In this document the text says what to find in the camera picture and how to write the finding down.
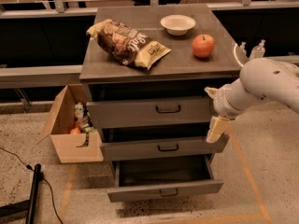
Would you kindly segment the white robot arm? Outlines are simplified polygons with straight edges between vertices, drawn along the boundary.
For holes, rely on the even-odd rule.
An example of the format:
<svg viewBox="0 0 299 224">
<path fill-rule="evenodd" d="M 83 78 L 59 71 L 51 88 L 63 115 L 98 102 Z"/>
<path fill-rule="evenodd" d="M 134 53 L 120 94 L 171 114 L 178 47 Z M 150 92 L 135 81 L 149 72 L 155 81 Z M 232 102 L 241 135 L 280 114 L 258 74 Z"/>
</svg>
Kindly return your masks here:
<svg viewBox="0 0 299 224">
<path fill-rule="evenodd" d="M 211 118 L 206 137 L 208 143 L 215 143 L 232 119 L 254 105 L 275 101 L 299 113 L 299 67 L 268 58 L 249 60 L 233 83 L 205 87 L 205 92 L 218 114 Z"/>
</svg>

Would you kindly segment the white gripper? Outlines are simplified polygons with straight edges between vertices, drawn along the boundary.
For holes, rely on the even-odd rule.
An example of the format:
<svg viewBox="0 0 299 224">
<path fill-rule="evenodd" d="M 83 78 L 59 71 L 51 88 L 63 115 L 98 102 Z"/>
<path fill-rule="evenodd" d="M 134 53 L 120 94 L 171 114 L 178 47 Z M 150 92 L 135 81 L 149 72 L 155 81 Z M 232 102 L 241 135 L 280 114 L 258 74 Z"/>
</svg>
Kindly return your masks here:
<svg viewBox="0 0 299 224">
<path fill-rule="evenodd" d="M 213 100 L 214 110 L 218 116 L 213 116 L 209 123 L 209 130 L 206 135 L 208 143 L 217 142 L 228 130 L 230 119 L 235 119 L 241 114 L 240 110 L 234 108 L 228 101 L 228 94 L 231 86 L 226 84 L 219 89 L 205 87 L 205 92 Z"/>
</svg>

